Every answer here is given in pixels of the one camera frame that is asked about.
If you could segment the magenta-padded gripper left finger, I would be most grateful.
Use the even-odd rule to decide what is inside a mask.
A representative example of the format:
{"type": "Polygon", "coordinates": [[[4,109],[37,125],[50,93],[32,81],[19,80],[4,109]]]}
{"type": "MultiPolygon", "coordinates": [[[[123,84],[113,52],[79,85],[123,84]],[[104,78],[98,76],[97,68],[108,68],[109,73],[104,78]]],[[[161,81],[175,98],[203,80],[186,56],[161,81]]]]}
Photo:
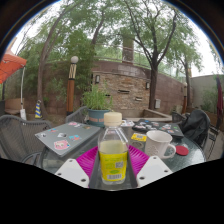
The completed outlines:
{"type": "Polygon", "coordinates": [[[78,186],[89,188],[93,177],[95,162],[98,159],[98,147],[88,150],[77,159],[68,159],[55,173],[78,186]]]}

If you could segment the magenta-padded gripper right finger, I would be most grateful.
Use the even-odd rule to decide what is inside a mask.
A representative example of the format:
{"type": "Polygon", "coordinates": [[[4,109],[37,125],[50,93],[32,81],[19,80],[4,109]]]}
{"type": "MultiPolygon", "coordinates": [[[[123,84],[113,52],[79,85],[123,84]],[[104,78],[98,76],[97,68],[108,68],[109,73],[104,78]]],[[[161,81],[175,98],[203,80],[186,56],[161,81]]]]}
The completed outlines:
{"type": "Polygon", "coordinates": [[[172,173],[158,156],[149,157],[133,146],[129,146],[128,162],[133,188],[146,186],[172,173]]]}

